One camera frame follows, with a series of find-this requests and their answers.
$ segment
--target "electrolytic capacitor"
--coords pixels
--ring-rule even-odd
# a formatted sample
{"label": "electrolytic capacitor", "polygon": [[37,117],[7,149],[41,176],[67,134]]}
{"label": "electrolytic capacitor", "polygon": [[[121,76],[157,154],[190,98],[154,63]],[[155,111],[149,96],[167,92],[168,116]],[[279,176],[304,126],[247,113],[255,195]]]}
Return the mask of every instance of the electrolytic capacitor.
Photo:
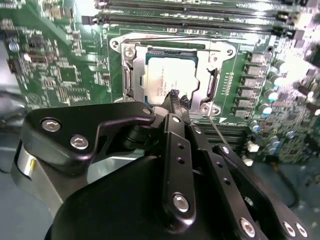
{"label": "electrolytic capacitor", "polygon": [[290,65],[283,60],[276,61],[274,67],[279,70],[280,74],[285,74],[289,72],[290,69]]}
{"label": "electrolytic capacitor", "polygon": [[305,95],[308,99],[311,99],[314,96],[314,92],[309,90],[305,86],[299,86],[298,91]]}
{"label": "electrolytic capacitor", "polygon": [[272,108],[266,103],[260,105],[259,110],[264,116],[269,116],[272,113]]}
{"label": "electrolytic capacitor", "polygon": [[320,106],[319,105],[316,105],[312,102],[308,102],[306,104],[306,108],[309,109],[312,113],[314,113],[315,116],[320,115]]}
{"label": "electrolytic capacitor", "polygon": [[264,95],[270,102],[274,102],[278,99],[278,93],[273,89],[266,90],[264,92]]}
{"label": "electrolytic capacitor", "polygon": [[281,87],[287,84],[287,81],[284,77],[279,75],[272,75],[269,79],[270,82],[273,83],[276,87]]}
{"label": "electrolytic capacitor", "polygon": [[256,120],[250,123],[250,128],[253,132],[258,132],[260,130],[260,126]]}

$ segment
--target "chip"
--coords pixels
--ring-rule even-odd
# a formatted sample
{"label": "chip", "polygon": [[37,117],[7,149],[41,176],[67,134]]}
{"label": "chip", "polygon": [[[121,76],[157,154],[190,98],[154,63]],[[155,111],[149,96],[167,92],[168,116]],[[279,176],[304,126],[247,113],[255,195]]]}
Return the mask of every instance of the chip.
{"label": "chip", "polygon": [[244,98],[251,98],[253,94],[254,94],[253,89],[240,89],[239,91],[239,95]]}
{"label": "chip", "polygon": [[250,56],[250,62],[254,64],[262,64],[266,60],[263,53],[252,53]]}
{"label": "chip", "polygon": [[249,107],[250,106],[250,101],[249,100],[239,100],[238,103],[237,103],[237,106],[240,107],[240,108],[246,108],[246,107]]}
{"label": "chip", "polygon": [[246,73],[248,75],[253,75],[253,76],[257,76],[259,75],[260,73],[263,73],[264,71],[267,70],[267,67],[266,66],[248,66],[246,68]]}
{"label": "chip", "polygon": [[297,118],[297,114],[296,113],[289,113],[288,120],[292,121],[292,120],[295,120],[296,118]]}
{"label": "chip", "polygon": [[245,87],[253,88],[256,86],[257,80],[255,78],[245,78],[243,80],[243,85]]}
{"label": "chip", "polygon": [[162,104],[171,90],[179,90],[180,97],[190,99],[199,83],[195,72],[196,63],[191,59],[151,57],[142,82],[148,103]]}
{"label": "chip", "polygon": [[278,96],[278,100],[279,100],[279,101],[285,101],[285,100],[288,99],[288,97],[289,97],[289,94],[287,94],[287,93],[280,93],[280,95]]}

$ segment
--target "mounting hole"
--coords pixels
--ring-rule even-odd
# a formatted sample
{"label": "mounting hole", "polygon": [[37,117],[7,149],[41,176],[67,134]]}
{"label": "mounting hole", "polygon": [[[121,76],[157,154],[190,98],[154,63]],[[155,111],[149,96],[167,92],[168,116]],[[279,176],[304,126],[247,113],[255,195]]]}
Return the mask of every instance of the mounting hole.
{"label": "mounting hole", "polygon": [[176,116],[173,116],[172,119],[173,119],[176,123],[180,123],[180,119],[177,118]]}
{"label": "mounting hole", "polygon": [[179,143],[178,148],[180,148],[182,150],[182,149],[185,149],[185,146]]}
{"label": "mounting hole", "polygon": [[114,48],[119,47],[119,43],[117,41],[113,41],[111,44],[112,44],[112,47]]}
{"label": "mounting hole", "polygon": [[219,168],[221,168],[221,169],[224,167],[224,166],[222,165],[222,163],[221,163],[221,162],[219,162],[219,161],[217,161],[217,162],[216,162],[216,164],[217,164],[217,165],[218,165],[218,167],[219,167]]}
{"label": "mounting hole", "polygon": [[268,47],[266,48],[266,50],[267,50],[268,52],[272,52],[272,51],[274,50],[274,47],[273,47],[273,46],[268,46]]}
{"label": "mounting hole", "polygon": [[227,178],[224,178],[223,181],[224,181],[225,184],[231,185],[231,182]]}
{"label": "mounting hole", "polygon": [[142,111],[145,113],[145,114],[151,114],[151,111],[147,108],[142,108]]}
{"label": "mounting hole", "polygon": [[185,164],[185,161],[184,161],[181,157],[177,157],[176,160],[177,160],[180,164]]}

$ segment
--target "wire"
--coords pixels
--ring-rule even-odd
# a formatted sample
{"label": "wire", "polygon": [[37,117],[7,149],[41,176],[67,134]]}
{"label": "wire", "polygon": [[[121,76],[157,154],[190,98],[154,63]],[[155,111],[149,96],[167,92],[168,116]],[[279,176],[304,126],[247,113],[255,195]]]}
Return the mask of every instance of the wire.
{"label": "wire", "polygon": [[293,203],[287,205],[290,209],[296,209],[299,206],[300,196],[297,192],[295,186],[290,182],[290,180],[286,177],[286,175],[279,169],[278,165],[273,161],[270,163],[273,166],[273,170],[279,175],[282,182],[287,186],[287,188],[291,191],[293,195]]}
{"label": "wire", "polygon": [[228,145],[230,147],[230,145],[228,144],[227,140],[225,139],[225,137],[221,134],[221,132],[219,131],[217,125],[214,123],[214,121],[210,118],[210,116],[207,116],[207,118],[209,119],[209,122],[211,123],[211,125],[213,126],[213,128],[215,129],[216,133],[219,135],[219,137],[221,138],[222,142],[226,145]]}

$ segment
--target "screw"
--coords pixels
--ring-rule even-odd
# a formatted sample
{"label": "screw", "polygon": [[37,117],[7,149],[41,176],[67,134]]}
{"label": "screw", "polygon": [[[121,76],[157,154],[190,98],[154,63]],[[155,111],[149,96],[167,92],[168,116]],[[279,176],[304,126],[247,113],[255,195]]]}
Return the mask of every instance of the screw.
{"label": "screw", "polygon": [[44,130],[47,130],[49,132],[56,132],[61,128],[61,125],[53,119],[44,120],[41,125]]}
{"label": "screw", "polygon": [[194,128],[194,130],[195,130],[198,134],[201,134],[201,130],[200,130],[200,128],[195,127],[195,128]]}
{"label": "screw", "polygon": [[119,43],[117,41],[113,41],[111,44],[112,44],[112,47],[114,48],[119,47]]}
{"label": "screw", "polygon": [[173,204],[180,212],[185,213],[189,210],[189,203],[181,194],[176,194],[173,196]]}
{"label": "screw", "polygon": [[305,238],[308,237],[308,233],[306,232],[306,230],[299,224],[299,223],[295,223],[297,229],[299,230],[299,232],[301,233],[302,236],[304,236]]}
{"label": "screw", "polygon": [[13,53],[17,53],[20,50],[19,44],[16,42],[13,42],[13,41],[9,42],[8,46],[9,46],[10,51]]}
{"label": "screw", "polygon": [[206,104],[206,103],[204,103],[204,104],[202,104],[202,105],[200,106],[200,111],[201,111],[203,114],[208,113],[209,109],[210,109],[210,106],[209,106],[208,104]]}
{"label": "screw", "polygon": [[289,223],[287,223],[286,221],[283,222],[283,225],[286,229],[286,231],[290,234],[290,236],[295,237],[296,236],[296,232],[295,230],[292,228],[292,226],[290,226]]}
{"label": "screw", "polygon": [[133,59],[136,55],[136,50],[132,49],[131,47],[126,47],[124,49],[124,55],[127,59]]}
{"label": "screw", "polygon": [[174,120],[176,123],[180,123],[180,119],[177,118],[176,116],[173,116],[172,118],[173,118],[173,120]]}
{"label": "screw", "polygon": [[148,108],[142,108],[142,111],[143,111],[145,114],[151,114],[151,111],[150,111]]}
{"label": "screw", "polygon": [[245,231],[246,234],[248,234],[249,237],[253,238],[256,235],[256,231],[254,229],[254,226],[245,218],[240,219],[240,224],[242,229]]}
{"label": "screw", "polygon": [[222,150],[226,153],[226,154],[229,154],[229,149],[226,147],[226,146],[223,146],[222,147]]}
{"label": "screw", "polygon": [[75,135],[70,139],[70,144],[75,149],[83,150],[89,146],[88,140],[81,135]]}

